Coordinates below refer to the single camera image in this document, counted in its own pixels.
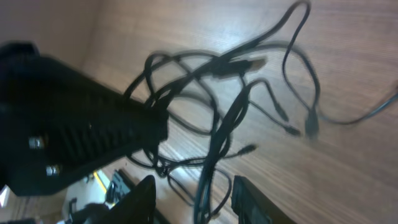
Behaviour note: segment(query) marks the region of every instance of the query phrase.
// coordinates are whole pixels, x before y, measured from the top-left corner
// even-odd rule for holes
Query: wooden surface
[[[225,52],[271,26],[293,3],[291,0],[112,0],[104,1],[86,58],[85,72],[119,91],[142,71],[155,50],[176,52],[206,49]],[[271,40],[289,40],[303,14],[301,8]],[[336,118],[354,118],[377,103],[398,79],[398,2],[396,0],[314,0],[310,18],[297,45],[310,56],[322,86],[320,104]],[[248,75],[269,79],[276,96],[303,130],[306,111],[288,91],[281,77],[283,52],[264,54],[267,65]],[[203,61],[191,60],[192,65]],[[298,92],[310,101],[313,85],[305,69],[291,57],[288,73]],[[155,85],[182,75],[173,66],[154,73]],[[206,80],[226,111],[239,92],[237,80]],[[255,89],[252,99],[275,114],[271,101]],[[144,99],[145,86],[134,95]],[[193,103],[172,103],[178,114],[209,127],[210,112]],[[222,161],[231,176],[244,175],[297,223],[398,222],[398,105],[356,126],[320,122],[317,141],[293,138],[254,108],[234,132],[231,152],[245,144],[259,149],[247,156]],[[161,153],[173,157],[205,155],[208,139],[194,136],[170,122],[170,137]],[[105,169],[123,167],[135,179],[150,170],[124,159]],[[200,170],[173,173],[195,191]],[[227,181],[215,175],[214,203],[226,192]],[[191,223],[192,208],[157,179],[159,210],[172,223]],[[237,223],[230,201],[212,223]]]

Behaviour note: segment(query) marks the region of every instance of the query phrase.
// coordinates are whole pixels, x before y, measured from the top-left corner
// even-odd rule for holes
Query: table surface
[[[155,50],[178,52],[203,49],[222,53],[272,27],[293,3],[288,0],[104,0],[84,71],[120,92],[140,74],[146,57]],[[389,93],[398,79],[398,1],[313,0],[308,22],[297,39],[318,73],[320,105],[330,116],[350,119],[365,113]],[[297,10],[270,40],[289,40],[303,15]],[[266,52],[267,64],[248,80],[263,77],[290,117],[303,130],[306,111],[293,97],[281,75],[282,51]],[[190,60],[191,66],[203,60]],[[297,91],[308,102],[313,84],[299,60],[290,57],[287,71]],[[154,73],[155,86],[183,73],[166,66]],[[214,89],[226,111],[240,91],[237,79],[205,82]],[[197,90],[195,85],[188,87]],[[263,88],[251,99],[275,114]],[[134,96],[145,99],[146,86]],[[193,124],[209,127],[210,111],[184,100],[170,108]],[[398,220],[398,106],[354,126],[320,121],[316,141],[295,138],[250,107],[233,133],[230,152],[256,143],[246,156],[221,161],[220,169],[243,175],[297,223],[397,223]],[[208,138],[193,135],[169,122],[169,139],[161,153],[181,159],[204,156]],[[111,175],[123,167],[136,180],[151,170],[125,159],[104,169]],[[200,169],[177,169],[173,175],[195,192]],[[218,174],[213,185],[214,204],[226,192],[227,181]],[[172,223],[191,223],[192,208],[157,178],[157,207]],[[229,200],[212,223],[237,223]]]

